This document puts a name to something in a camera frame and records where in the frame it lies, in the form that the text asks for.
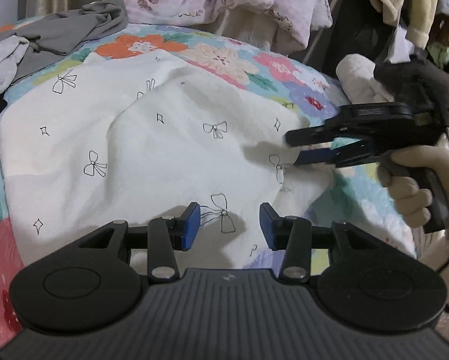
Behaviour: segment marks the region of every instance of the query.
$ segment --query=bed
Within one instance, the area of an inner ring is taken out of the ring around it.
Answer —
[[[21,21],[17,26],[35,19]],[[130,51],[130,45],[136,42],[141,48]],[[129,24],[121,32],[89,42],[61,62],[9,88],[5,99],[8,104],[19,101],[35,86],[82,64],[92,53],[107,59],[122,59],[158,49],[203,68],[238,88],[301,113],[312,126],[320,125],[336,114],[339,105],[348,103],[336,80],[282,55],[190,28],[138,24]],[[339,139],[332,146],[344,143],[346,140]],[[320,226],[329,226],[332,221],[351,222],[399,250],[416,256],[411,230],[394,211],[386,190],[377,182],[376,164],[336,169],[332,187],[315,201],[304,217]],[[276,269],[281,258],[279,252],[265,251],[257,254],[247,267]],[[325,260],[326,253],[314,252],[313,264],[318,271],[326,266]],[[0,169],[0,347],[21,329],[9,300],[8,287],[22,267]]]

